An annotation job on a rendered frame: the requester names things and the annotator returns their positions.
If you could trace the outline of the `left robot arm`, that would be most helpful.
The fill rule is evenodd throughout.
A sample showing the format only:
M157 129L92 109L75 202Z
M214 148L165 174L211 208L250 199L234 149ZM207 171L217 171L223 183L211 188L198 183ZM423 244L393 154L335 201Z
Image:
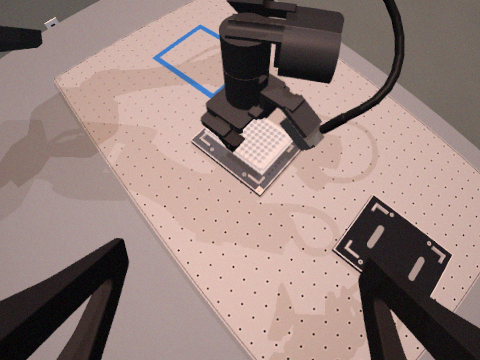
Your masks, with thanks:
M330 84L341 46L344 16L340 12L274 0L226 1L238 13L219 26L227 74L241 80L262 76L270 66L271 45L276 44L278 76ZM279 124L300 151L324 139L321 125L303 138L288 118Z

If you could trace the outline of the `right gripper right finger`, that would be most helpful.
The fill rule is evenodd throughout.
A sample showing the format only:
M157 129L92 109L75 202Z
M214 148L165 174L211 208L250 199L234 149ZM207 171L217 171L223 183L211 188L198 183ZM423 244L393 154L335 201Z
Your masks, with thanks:
M407 360L390 309L435 360L480 360L480 328L380 259L367 259L358 284L371 360Z

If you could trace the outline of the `blue tape outline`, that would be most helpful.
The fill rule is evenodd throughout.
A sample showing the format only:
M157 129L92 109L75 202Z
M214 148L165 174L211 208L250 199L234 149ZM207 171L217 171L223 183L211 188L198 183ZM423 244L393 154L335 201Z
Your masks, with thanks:
M172 43L170 46L168 46L167 48L165 48L163 51L161 51L160 53L158 53L156 56L153 57L153 59L155 61L157 61L158 63L160 63L161 65L163 65L164 67L166 67L167 69L169 69L170 71L172 71L174 74L176 74L177 76L179 76L180 78L182 78L183 80L185 80L187 83L189 83L190 85L192 85L193 87L195 87L197 90L199 90L200 92L202 92L203 94L205 94L207 97L211 98L212 96L214 96L221 88L224 87L224 85L222 85L218 90L216 90L214 93L211 93L209 90L207 90L206 88L204 88L203 86L201 86L200 84L198 84L197 82L195 82L193 79L191 79L190 77L188 77L187 75L185 75L184 73L182 73L181 71L179 71L178 69L176 69L175 67L173 67L172 65L170 65L169 63L167 63L166 61L164 61L163 59L161 59L160 57L162 55L164 55L165 53L167 53L169 50L171 50L172 48L174 48L176 45L178 45L179 43L181 43L183 40L185 40L186 38L188 38L189 36L191 36L193 33L195 33L196 31L198 31L199 29L205 31L206 33L214 36L215 38L219 39L220 40L220 37L219 37L219 34L211 31L210 29L202 26L201 24L198 25L196 28L194 28L193 30L191 30L190 32L188 32L187 34L185 34L184 36L182 36L180 39L178 39L177 41L175 41L174 43Z

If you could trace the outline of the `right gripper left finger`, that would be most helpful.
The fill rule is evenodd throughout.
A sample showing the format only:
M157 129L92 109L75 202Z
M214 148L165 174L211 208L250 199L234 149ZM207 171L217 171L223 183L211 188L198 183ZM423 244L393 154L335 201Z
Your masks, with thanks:
M115 238L77 262L0 301L0 360L27 360L90 296L56 360L101 360L129 266Z

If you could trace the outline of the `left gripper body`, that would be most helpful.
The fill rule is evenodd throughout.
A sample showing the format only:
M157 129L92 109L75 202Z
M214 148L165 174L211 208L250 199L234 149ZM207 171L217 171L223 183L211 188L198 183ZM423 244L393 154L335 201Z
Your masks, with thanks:
M264 119L275 106L303 138L322 123L305 98L291 93L286 83L270 74L269 69L260 78L250 80L234 78L224 68L223 74L226 90L224 86L206 102L207 112L201 116L201 122L222 138L232 130L242 134L253 119Z

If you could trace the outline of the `white well plate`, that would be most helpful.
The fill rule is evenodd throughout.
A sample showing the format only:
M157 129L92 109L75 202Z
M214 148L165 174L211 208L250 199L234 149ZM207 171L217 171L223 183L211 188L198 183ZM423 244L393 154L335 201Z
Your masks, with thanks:
M245 140L235 152L228 150L220 139L207 128L205 128L205 133L260 175L263 175L293 141L282 128L270 120L266 118L258 120L260 119L253 120L240 134Z

